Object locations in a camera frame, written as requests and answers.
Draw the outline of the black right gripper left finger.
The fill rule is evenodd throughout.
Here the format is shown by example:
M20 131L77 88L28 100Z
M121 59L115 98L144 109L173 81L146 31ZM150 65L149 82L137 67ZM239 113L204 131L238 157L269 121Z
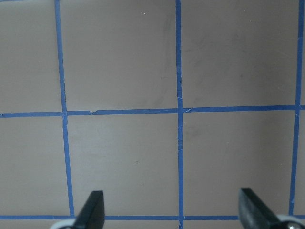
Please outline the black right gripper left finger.
M73 223L74 229L102 229L105 223L103 191L92 191Z

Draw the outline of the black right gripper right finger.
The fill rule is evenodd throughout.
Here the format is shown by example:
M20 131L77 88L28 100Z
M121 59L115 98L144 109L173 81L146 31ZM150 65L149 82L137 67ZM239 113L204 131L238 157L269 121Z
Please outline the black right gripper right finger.
M239 220L244 229L281 229L280 219L250 189L239 190Z

